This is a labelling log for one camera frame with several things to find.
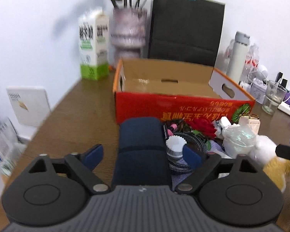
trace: red cardboard box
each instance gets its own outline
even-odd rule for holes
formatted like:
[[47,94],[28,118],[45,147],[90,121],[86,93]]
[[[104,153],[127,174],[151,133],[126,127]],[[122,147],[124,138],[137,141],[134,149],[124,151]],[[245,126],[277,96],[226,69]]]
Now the red cardboard box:
[[204,116],[236,122],[250,113],[254,98],[218,69],[177,61],[121,60],[113,93],[116,120],[157,117],[161,121]]

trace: vase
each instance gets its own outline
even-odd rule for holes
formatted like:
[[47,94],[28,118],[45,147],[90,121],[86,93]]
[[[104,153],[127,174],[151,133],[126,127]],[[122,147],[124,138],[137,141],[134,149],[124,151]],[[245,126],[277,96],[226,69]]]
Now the vase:
[[114,9],[111,43],[115,47],[114,67],[121,58],[140,58],[145,46],[147,10],[134,8]]

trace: red rose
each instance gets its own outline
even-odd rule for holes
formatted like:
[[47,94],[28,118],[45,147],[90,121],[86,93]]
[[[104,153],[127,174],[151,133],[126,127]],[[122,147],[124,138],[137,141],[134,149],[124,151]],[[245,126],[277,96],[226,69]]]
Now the red rose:
[[216,129],[214,125],[205,117],[194,118],[192,121],[186,121],[194,130],[200,131],[204,136],[214,139]]

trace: glass of water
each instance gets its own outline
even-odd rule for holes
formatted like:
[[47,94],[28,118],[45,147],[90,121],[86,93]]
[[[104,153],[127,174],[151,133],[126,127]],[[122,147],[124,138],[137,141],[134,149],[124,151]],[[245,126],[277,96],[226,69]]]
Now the glass of water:
[[278,106],[283,101],[284,97],[286,96],[286,93],[287,90],[279,83],[269,80],[265,92],[265,98],[262,104],[262,109],[266,113],[273,115]]

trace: gray bottle lid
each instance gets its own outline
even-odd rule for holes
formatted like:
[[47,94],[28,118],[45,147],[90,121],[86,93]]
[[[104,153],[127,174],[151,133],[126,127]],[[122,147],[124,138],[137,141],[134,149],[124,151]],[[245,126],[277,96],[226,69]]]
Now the gray bottle lid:
[[250,36],[246,35],[245,33],[236,32],[234,40],[244,45],[249,45],[249,38]]

